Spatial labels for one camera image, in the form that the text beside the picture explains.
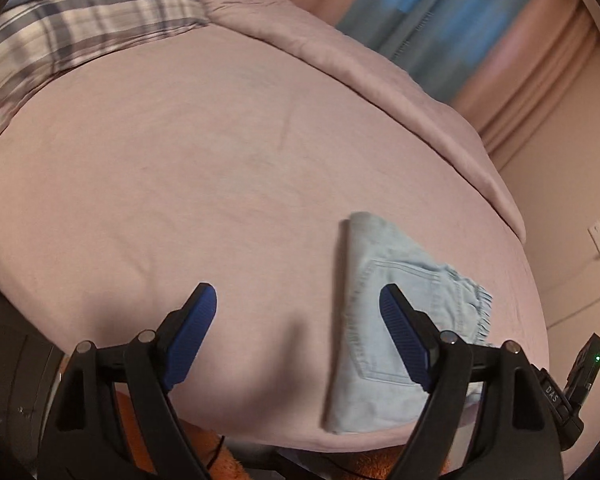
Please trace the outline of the pink and blue curtain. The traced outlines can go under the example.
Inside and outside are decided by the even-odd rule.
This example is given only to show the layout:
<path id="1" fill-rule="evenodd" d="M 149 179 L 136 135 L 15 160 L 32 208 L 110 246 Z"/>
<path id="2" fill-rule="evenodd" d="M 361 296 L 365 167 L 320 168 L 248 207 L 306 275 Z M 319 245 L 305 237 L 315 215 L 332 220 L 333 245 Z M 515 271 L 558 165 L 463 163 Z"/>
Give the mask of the pink and blue curtain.
<path id="1" fill-rule="evenodd" d="M 407 72 L 478 132 L 498 168 L 600 43 L 582 0 L 290 0 Z"/>

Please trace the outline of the light blue denim pants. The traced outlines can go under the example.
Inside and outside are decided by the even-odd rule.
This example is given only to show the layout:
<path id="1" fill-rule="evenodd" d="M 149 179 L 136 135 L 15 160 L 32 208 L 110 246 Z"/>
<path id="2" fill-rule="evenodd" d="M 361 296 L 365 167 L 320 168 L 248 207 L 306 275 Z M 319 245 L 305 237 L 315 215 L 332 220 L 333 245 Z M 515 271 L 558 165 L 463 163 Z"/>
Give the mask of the light blue denim pants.
<path id="1" fill-rule="evenodd" d="M 350 215 L 346 247 L 341 348 L 325 426 L 333 434 L 405 426 L 428 399 L 432 359 L 387 286 L 468 344 L 486 343 L 492 296 L 376 214 Z"/>

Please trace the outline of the pink quilt blanket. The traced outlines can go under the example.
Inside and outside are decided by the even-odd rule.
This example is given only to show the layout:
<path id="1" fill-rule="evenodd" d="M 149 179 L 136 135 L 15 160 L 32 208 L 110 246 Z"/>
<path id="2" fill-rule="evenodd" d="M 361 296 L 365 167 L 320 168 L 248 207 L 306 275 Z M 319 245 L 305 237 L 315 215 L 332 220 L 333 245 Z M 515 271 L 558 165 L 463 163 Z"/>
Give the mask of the pink quilt blanket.
<path id="1" fill-rule="evenodd" d="M 379 107 L 447 160 L 519 240 L 526 240 L 524 219 L 478 132 L 404 70 L 289 0 L 200 1 L 212 23 L 306 62 Z"/>

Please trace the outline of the near plaid pillow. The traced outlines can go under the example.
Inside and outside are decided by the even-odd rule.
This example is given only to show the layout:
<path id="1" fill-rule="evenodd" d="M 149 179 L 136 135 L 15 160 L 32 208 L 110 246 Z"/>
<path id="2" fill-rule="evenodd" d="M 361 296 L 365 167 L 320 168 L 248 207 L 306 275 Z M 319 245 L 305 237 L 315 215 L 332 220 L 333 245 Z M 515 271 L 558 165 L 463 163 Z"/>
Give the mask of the near plaid pillow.
<path id="1" fill-rule="evenodd" d="M 198 0 L 32 0 L 0 15 L 0 135 L 53 79 L 207 25 Z"/>

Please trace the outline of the orange floor rug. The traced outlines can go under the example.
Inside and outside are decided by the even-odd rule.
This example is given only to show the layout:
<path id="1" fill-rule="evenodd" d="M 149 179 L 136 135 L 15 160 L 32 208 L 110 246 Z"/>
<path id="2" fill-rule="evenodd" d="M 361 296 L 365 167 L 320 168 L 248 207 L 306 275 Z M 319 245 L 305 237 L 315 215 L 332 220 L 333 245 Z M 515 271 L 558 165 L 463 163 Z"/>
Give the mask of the orange floor rug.
<path id="1" fill-rule="evenodd" d="M 116 401 L 134 465 L 154 474 L 155 466 L 140 433 L 130 396 L 125 390 L 117 391 Z M 254 479 L 254 474 L 247 472 L 247 461 L 238 460 L 219 434 L 185 420 L 180 419 L 180 424 L 193 450 L 210 471 L 212 479 Z M 402 451 L 403 446 L 393 446 L 358 453 L 302 453 L 298 455 L 298 459 L 317 474 L 324 474 L 329 479 L 385 479 L 396 466 Z"/>

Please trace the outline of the pink bed mattress sheet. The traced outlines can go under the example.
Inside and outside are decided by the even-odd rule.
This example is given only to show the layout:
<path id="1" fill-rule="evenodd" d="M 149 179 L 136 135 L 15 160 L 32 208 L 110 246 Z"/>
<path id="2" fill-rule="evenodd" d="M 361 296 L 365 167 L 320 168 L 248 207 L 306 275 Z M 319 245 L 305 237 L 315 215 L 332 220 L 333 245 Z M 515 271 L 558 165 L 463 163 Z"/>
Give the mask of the pink bed mattress sheet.
<path id="1" fill-rule="evenodd" d="M 210 283 L 218 313 L 174 390 L 181 418 L 288 448 L 383 448 L 410 430 L 323 427 L 355 211 L 484 286 L 491 340 L 547 364 L 521 242 L 482 194 L 341 82 L 220 26 L 89 62 L 12 118 L 0 289 L 71 351 L 124 344 Z"/>

